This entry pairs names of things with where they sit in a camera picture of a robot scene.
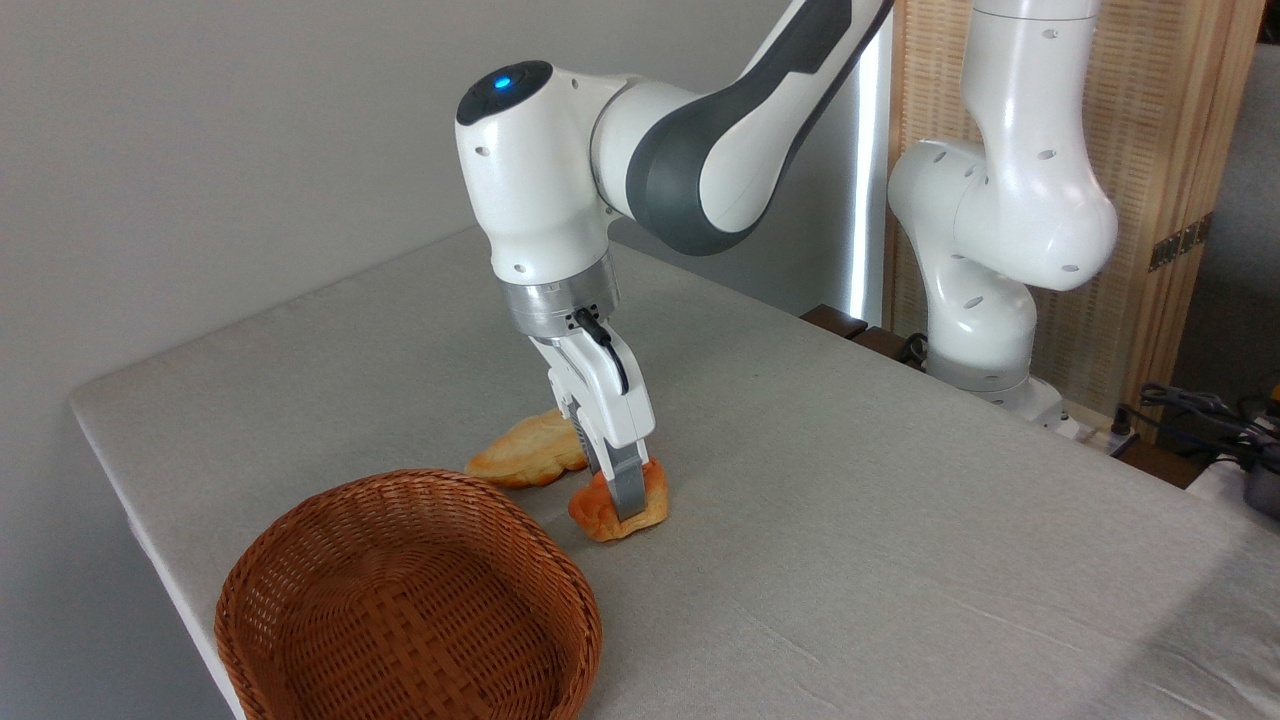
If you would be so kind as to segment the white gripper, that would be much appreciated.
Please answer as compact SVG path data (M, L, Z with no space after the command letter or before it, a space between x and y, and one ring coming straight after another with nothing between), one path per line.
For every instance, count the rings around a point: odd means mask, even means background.
M645 438L655 418L634 352L607 322L599 327L596 333L576 329L530 341L549 366L552 392L573 425L588 470L603 474L614 514L625 521L646 507Z

